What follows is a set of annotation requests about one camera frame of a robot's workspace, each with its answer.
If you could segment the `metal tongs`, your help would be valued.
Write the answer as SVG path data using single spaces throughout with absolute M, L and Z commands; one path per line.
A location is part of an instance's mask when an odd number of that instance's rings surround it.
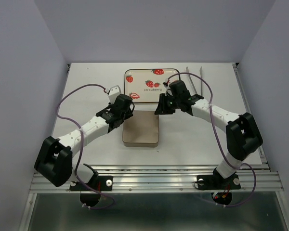
M 192 76 L 190 74 L 187 74 L 186 76 L 187 76 L 187 80 L 188 80 L 193 92 L 195 94 L 203 96 L 204 92 L 203 92 L 203 81 L 202 81 L 202 79 L 203 79 L 203 68 L 202 68 L 202 66 L 200 66 L 200 68 L 199 68 L 199 77 L 200 77 L 200 80 L 199 80 L 199 91 L 197 90 L 197 88 L 196 88 L 196 86 L 195 86 L 195 84 L 194 84 L 194 82 L 192 80 Z

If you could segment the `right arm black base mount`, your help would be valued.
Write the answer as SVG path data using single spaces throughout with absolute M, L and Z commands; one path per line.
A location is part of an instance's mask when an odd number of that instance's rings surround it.
M 230 205 L 232 202 L 232 191 L 240 190 L 238 175 L 233 174 L 227 179 L 217 173 L 212 175 L 198 175 L 194 187 L 200 191 L 210 191 L 212 200 L 218 205 Z

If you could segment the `beige tin lid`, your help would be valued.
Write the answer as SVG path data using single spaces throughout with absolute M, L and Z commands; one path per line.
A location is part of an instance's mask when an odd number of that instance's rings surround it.
M 159 116 L 154 111 L 134 111 L 123 123 L 123 142 L 159 142 Z

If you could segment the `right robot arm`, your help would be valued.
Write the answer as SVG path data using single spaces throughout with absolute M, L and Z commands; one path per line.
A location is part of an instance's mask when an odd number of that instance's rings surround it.
M 227 153 L 222 153 L 223 160 L 211 175 L 198 176 L 198 188 L 222 189 L 233 183 L 232 178 L 245 159 L 263 144 L 253 115 L 232 113 L 213 105 L 201 95 L 191 95 L 181 80 L 171 83 L 166 93 L 159 95 L 155 114 L 172 115 L 178 109 L 211 123 L 214 133 L 219 128 L 226 134 Z

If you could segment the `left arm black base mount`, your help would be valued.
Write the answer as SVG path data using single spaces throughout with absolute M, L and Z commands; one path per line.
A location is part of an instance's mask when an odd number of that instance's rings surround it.
M 71 182 L 69 190 L 80 193 L 79 200 L 83 208 L 89 210 L 106 209 L 115 204 L 115 199 L 108 195 L 113 189 L 112 176 L 93 177 L 86 184 Z

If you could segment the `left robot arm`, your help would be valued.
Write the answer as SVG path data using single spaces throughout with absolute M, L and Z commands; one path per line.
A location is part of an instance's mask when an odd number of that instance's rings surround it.
M 110 133 L 131 118 L 132 104 L 131 97 L 119 94 L 113 103 L 80 128 L 56 139 L 52 136 L 47 137 L 41 145 L 34 169 L 56 187 L 67 181 L 77 181 L 77 178 L 72 178 L 76 168 L 72 164 L 73 157 L 81 148 Z

